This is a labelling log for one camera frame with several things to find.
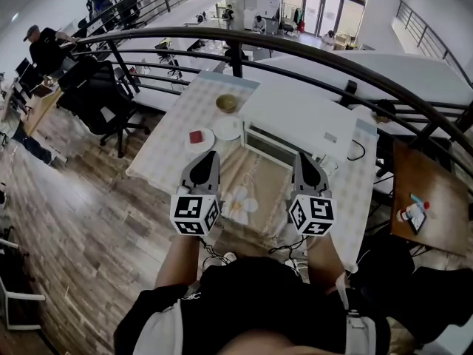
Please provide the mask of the person's right forearm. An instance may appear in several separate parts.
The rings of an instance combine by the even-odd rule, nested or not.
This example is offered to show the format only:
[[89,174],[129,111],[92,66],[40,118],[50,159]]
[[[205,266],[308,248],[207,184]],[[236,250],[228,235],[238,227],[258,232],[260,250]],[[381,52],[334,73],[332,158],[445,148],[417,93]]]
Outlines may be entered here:
[[335,291],[336,280],[345,269],[330,233],[307,241],[307,272],[311,285],[326,294]]

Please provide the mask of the black framed tablet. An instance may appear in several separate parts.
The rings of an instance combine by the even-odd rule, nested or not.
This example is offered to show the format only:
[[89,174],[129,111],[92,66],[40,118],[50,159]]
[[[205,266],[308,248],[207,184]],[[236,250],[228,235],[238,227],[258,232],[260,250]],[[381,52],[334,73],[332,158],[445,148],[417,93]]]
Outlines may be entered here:
[[418,234],[426,220],[426,213],[424,210],[417,205],[409,206],[406,209],[406,217],[406,220],[414,234]]

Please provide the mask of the clear bottle red cap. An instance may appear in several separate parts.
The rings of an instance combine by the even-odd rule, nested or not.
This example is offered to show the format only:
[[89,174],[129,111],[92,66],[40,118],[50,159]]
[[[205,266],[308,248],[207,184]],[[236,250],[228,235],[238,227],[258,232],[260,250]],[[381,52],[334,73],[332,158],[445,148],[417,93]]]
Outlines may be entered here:
[[426,217],[426,211],[429,209],[430,204],[428,201],[425,202],[414,202],[404,209],[400,209],[396,212],[396,220],[398,222],[417,220],[422,221]]

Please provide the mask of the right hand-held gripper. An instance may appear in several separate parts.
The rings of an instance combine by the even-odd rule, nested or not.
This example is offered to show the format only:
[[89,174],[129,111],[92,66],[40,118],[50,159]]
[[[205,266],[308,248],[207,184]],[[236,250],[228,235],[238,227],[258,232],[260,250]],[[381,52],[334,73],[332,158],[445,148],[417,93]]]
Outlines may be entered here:
[[299,152],[293,162],[292,184],[287,223],[301,236],[325,236],[336,224],[338,214],[336,199],[322,195],[330,189],[327,173],[319,162]]

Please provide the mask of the glass oven door white frame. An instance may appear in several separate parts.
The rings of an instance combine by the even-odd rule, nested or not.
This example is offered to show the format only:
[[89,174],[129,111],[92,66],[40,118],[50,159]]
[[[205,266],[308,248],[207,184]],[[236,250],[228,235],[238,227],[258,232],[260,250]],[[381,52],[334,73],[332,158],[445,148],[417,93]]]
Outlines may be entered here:
[[296,155],[300,152],[309,158],[318,161],[313,157],[312,152],[308,152],[301,147],[290,143],[272,133],[269,133],[249,122],[243,123],[242,145],[251,151],[256,152],[268,160],[279,164],[287,169],[293,167]]

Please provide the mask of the black padded chair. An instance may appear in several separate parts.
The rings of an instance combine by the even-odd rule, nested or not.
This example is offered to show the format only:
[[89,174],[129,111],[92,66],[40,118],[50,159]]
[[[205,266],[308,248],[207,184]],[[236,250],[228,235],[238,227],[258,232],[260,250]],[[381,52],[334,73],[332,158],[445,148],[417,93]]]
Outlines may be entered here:
[[364,244],[356,265],[350,276],[355,288],[378,313],[398,321],[422,344],[473,316],[470,268],[417,268],[407,243],[390,234]]

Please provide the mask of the black office chair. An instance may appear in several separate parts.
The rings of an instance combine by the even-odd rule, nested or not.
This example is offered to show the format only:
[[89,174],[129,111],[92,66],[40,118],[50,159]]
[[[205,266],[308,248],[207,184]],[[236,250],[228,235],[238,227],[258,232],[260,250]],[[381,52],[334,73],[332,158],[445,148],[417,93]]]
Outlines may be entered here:
[[78,117],[93,135],[99,135],[100,145],[113,135],[118,137],[118,157],[124,156],[123,135],[131,129],[150,130],[131,119],[138,105],[117,82],[110,61],[98,61],[92,56],[82,58],[58,79],[62,95],[58,106]]

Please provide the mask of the white oven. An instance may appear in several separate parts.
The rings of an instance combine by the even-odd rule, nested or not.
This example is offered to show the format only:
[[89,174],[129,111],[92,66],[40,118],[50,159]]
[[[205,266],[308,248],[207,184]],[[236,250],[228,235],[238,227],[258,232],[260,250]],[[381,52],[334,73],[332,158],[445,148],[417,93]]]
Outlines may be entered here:
[[290,143],[312,152],[328,176],[333,176],[347,162],[357,117],[314,92],[299,87],[291,93],[287,87],[261,83],[238,111],[243,123],[249,122]]

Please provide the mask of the person's left white shoe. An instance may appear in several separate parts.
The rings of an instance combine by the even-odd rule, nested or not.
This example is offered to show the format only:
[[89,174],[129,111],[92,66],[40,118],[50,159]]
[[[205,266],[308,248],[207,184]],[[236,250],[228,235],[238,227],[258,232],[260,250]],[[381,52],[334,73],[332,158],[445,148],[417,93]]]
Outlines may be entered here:
[[206,271],[211,266],[226,266],[237,259],[233,252],[224,255],[211,254],[203,260],[202,271]]

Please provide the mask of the person's right white shoe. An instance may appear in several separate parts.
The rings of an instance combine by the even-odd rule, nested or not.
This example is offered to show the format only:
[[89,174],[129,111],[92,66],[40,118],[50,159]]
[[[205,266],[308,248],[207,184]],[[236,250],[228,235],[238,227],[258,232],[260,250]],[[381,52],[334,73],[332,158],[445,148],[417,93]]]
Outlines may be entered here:
[[289,258],[285,261],[285,265],[289,266],[298,276],[301,276],[301,271],[308,268],[307,262]]

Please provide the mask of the glass window wall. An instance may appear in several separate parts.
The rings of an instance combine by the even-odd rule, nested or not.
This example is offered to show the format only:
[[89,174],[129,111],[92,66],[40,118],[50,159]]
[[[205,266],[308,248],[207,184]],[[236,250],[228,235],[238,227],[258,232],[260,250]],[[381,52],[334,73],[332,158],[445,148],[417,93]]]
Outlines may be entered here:
[[282,0],[282,18],[294,21],[301,33],[321,38],[334,33],[355,37],[367,0]]

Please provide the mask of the curved black metal railing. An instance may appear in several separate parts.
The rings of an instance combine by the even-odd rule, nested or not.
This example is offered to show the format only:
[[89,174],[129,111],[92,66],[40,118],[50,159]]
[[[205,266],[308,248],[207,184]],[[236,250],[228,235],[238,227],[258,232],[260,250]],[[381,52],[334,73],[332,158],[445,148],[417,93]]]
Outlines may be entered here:
[[411,124],[411,122],[403,118],[397,118],[395,115],[390,116],[394,122],[414,135],[414,139],[410,144],[412,147],[418,148],[422,143],[431,141],[432,133],[436,129],[442,129],[460,146],[460,148],[473,158],[473,145],[471,145],[467,137],[451,121],[449,121],[444,114],[437,111],[430,103],[376,71],[370,70],[369,68],[343,58],[340,55],[318,50],[305,44],[298,44],[294,41],[287,41],[281,38],[273,38],[249,32],[230,31],[208,27],[154,27],[149,29],[114,31],[102,35],[93,35],[81,38],[77,42],[80,45],[106,42],[109,47],[108,51],[115,56],[120,67],[124,68],[127,63],[121,57],[124,51],[117,47],[119,41],[136,38],[161,37],[226,41],[229,43],[231,51],[228,57],[210,53],[189,52],[187,50],[178,50],[176,51],[176,55],[205,58],[216,61],[230,61],[232,63],[232,73],[238,78],[243,76],[244,67],[251,67],[265,72],[271,72],[319,87],[328,92],[335,93],[342,98],[346,97],[359,104],[365,105],[366,107],[373,108],[375,105],[367,99],[358,97],[357,95],[339,88],[334,84],[323,82],[320,78],[313,78],[300,72],[294,72],[281,67],[275,67],[255,61],[246,61],[241,56],[242,45],[247,44],[255,47],[266,48],[268,50],[275,50],[287,55],[293,55],[299,60],[307,60],[311,63],[342,72],[345,75],[349,75],[382,92],[385,92],[399,103],[411,107],[413,112],[425,118],[426,126],[423,129],[417,129]]

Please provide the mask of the black stair railing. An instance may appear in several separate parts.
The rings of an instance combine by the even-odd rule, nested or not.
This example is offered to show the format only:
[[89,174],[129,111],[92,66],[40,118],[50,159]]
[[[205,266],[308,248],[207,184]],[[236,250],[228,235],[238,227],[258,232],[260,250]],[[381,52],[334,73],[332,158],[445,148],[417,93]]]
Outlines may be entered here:
[[392,29],[405,53],[441,60],[473,86],[473,81],[445,41],[403,0],[399,1]]

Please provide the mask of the white chair frame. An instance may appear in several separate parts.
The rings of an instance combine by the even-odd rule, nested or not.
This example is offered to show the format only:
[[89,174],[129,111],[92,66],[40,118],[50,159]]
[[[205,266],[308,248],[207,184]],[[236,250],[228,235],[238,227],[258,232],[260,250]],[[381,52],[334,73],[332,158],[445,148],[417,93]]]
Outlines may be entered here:
[[35,279],[24,270],[28,256],[0,237],[0,318],[10,331],[41,330],[39,305],[46,297],[32,289]]

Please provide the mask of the wooden side table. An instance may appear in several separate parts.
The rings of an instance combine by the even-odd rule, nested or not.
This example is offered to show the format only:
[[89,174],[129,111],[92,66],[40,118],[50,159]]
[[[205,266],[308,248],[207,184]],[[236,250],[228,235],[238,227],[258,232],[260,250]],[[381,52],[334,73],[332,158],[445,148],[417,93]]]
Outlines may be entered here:
[[[429,203],[418,233],[396,218],[413,203],[410,195]],[[391,234],[433,249],[466,256],[469,204],[466,185],[423,153],[405,143],[393,143]]]

